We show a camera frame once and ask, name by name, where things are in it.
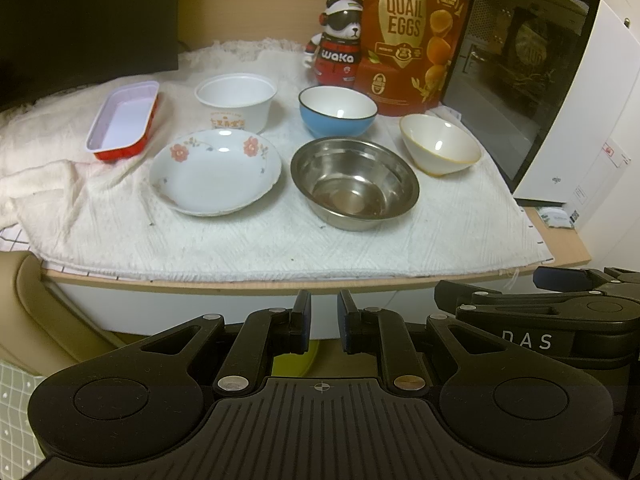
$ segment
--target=white bowl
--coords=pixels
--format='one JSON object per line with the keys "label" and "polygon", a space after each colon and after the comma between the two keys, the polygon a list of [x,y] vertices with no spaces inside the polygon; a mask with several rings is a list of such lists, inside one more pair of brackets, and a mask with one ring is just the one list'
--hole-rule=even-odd
{"label": "white bowl", "polygon": [[206,130],[173,140],[149,170],[155,195],[194,216],[238,211],[262,197],[280,177],[273,145],[242,130]]}
{"label": "white bowl", "polygon": [[224,74],[207,79],[195,89],[196,99],[213,108],[211,124],[257,134],[267,124],[275,83],[257,74]]}
{"label": "white bowl", "polygon": [[477,140],[438,117],[407,115],[400,119],[400,131],[415,165],[431,176],[464,170],[482,157]]}

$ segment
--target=white bowl with gold rim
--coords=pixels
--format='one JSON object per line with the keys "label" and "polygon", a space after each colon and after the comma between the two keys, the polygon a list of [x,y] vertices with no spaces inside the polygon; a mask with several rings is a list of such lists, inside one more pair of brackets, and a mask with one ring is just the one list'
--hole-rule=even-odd
{"label": "white bowl with gold rim", "polygon": [[400,132],[415,165],[431,176],[464,170],[482,157],[477,140],[439,117],[407,115],[400,119]]}

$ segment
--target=sticker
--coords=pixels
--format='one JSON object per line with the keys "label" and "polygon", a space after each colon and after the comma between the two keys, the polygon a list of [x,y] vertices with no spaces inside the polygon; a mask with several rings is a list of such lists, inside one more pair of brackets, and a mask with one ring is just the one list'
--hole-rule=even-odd
{"label": "sticker", "polygon": [[385,91],[385,85],[386,85],[385,75],[382,73],[376,74],[375,76],[373,76],[373,81],[371,82],[371,91],[375,95],[380,95],[382,94],[382,92]]}
{"label": "sticker", "polygon": [[454,9],[458,6],[459,4],[459,0],[436,0],[439,4],[447,6],[447,7],[453,7]]}
{"label": "sticker", "polygon": [[211,114],[211,127],[244,130],[244,118],[241,114],[236,113],[213,112]]}

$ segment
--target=stainless steel bowl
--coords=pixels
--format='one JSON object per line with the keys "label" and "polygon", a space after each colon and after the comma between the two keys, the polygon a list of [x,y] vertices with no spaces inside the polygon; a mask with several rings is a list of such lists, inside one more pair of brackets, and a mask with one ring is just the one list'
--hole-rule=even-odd
{"label": "stainless steel bowl", "polygon": [[291,160],[291,177],[322,220],[347,231],[371,229],[406,213],[420,189],[402,158],[349,137],[326,137],[302,146]]}

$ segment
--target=cup label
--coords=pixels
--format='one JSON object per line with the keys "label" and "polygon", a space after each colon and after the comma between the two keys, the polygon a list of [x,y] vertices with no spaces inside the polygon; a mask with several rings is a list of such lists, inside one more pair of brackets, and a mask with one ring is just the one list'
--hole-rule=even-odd
{"label": "cup label", "polygon": [[211,114],[211,126],[213,128],[236,128],[244,130],[244,117],[242,114],[213,112]]}

